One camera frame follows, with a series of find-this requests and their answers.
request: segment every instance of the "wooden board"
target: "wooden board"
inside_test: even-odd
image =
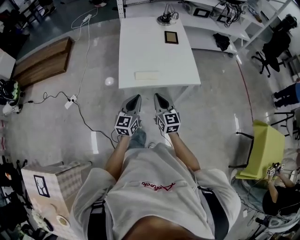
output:
[[[36,65],[48,61],[53,57],[64,55],[70,51],[71,45],[71,38],[66,37],[48,45],[47,47],[44,47],[16,65],[13,78],[18,78],[24,72],[31,70]]]
[[[22,89],[25,89],[44,79],[65,73],[68,67],[71,47],[72,40],[68,37],[63,41],[60,40],[49,45],[49,47],[43,48],[18,65],[21,70],[18,70],[18,74],[14,75],[13,79],[19,82]]]

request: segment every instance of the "office chair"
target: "office chair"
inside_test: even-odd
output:
[[[276,72],[280,71],[280,65],[284,65],[285,67],[285,63],[283,61],[279,63],[277,58],[281,53],[283,53],[283,51],[288,49],[290,42],[291,39],[286,32],[275,32],[271,41],[263,45],[262,52],[264,53],[265,59],[261,52],[256,52],[256,54],[259,55],[259,58],[256,56],[251,57],[252,59],[255,58],[262,63],[260,74],[263,74],[263,70],[266,68],[269,73],[268,77],[271,76],[268,65],[270,65]]]

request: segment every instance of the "floor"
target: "floor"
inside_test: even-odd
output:
[[[67,33],[74,39],[78,34],[78,29]],[[85,121],[93,129],[110,135],[122,101],[139,93],[142,96],[140,116],[148,134],[147,142],[164,142],[153,120],[153,95],[156,92],[166,94],[166,89],[118,89],[119,39],[119,20],[90,26],[88,68],[78,96]],[[240,64],[222,52],[193,50],[202,85],[195,87],[192,94],[176,107],[182,121],[179,134],[198,158],[201,168],[218,168],[229,177],[231,171],[228,165],[245,162],[249,147],[249,141],[235,132],[251,134],[252,119],[268,123],[276,120],[271,94],[292,81],[286,69],[280,73],[272,71],[271,78],[267,78],[265,73],[259,74],[259,65],[250,56],[261,44],[257,41],[251,50],[245,51],[240,56]],[[44,92],[53,96],[59,91],[68,96],[76,94],[85,67],[86,50],[87,27],[84,27],[82,37],[73,46],[67,72],[28,88],[25,101],[41,102]],[[109,76],[115,78],[115,83],[106,86],[105,79]],[[169,91],[172,95],[178,88]],[[66,110],[66,101],[60,94],[42,104],[26,104],[21,114],[11,114],[7,118],[6,145],[13,161],[28,159],[29,163],[38,161],[49,165],[59,161],[92,160],[96,166],[105,164],[113,151],[110,141],[96,133],[95,143],[94,133],[84,125],[77,106],[72,105]],[[297,144],[286,138],[286,148]],[[244,239],[258,226],[250,222],[254,211],[249,212],[246,218],[242,211],[226,239]]]
[[[56,6],[56,10],[53,14],[45,18],[40,17],[41,23],[34,21],[32,28],[26,28],[24,33],[30,34],[30,36],[19,52],[17,59],[22,58],[49,40],[69,32],[72,22],[81,14],[92,9],[94,10],[91,11],[90,14],[95,15],[97,12],[97,9],[93,4],[89,3],[88,0],[53,0],[53,2]],[[105,7],[98,9],[98,14],[90,20],[90,23],[93,24],[119,18],[118,11],[112,10],[112,8],[116,6],[117,2],[115,0],[108,0]],[[76,21],[74,26],[80,26],[83,18]]]

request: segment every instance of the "yellow chair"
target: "yellow chair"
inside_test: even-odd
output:
[[[268,167],[273,163],[281,163],[285,149],[285,136],[268,124],[259,120],[253,122],[254,137],[247,164],[240,166],[229,166],[231,168],[245,167],[243,171],[236,174],[237,179],[261,179],[266,177]]]

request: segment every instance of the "shelf unit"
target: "shelf unit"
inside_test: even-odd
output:
[[[146,17],[154,16],[159,17],[162,15],[166,3],[171,3],[175,10],[179,13],[179,18],[185,28],[187,37],[190,41],[191,48],[196,49],[208,49],[214,51],[221,51],[217,47],[213,34],[220,33],[222,35],[228,36],[230,39],[230,45],[225,52],[238,54],[243,51],[251,42],[255,40],[260,33],[262,33],[272,21],[284,10],[284,8],[292,0],[286,0],[286,3],[273,15],[273,17],[266,23],[259,23],[255,17],[248,11],[244,9],[245,14],[241,14],[241,18],[238,22],[231,24],[229,28],[226,28],[223,24],[214,21],[209,18],[200,18],[189,15],[182,7],[178,1],[152,1],[145,3],[138,3],[137,0],[116,0],[118,5],[119,17],[122,18],[132,18],[132,17]],[[219,0],[192,0],[191,2],[201,3],[204,5],[215,7],[220,1]],[[224,9],[225,7],[221,4],[217,5],[216,8]],[[250,24],[256,24],[260,27],[260,30],[250,38],[246,33],[246,28]],[[239,50],[234,45],[234,42],[240,38],[241,46]]]

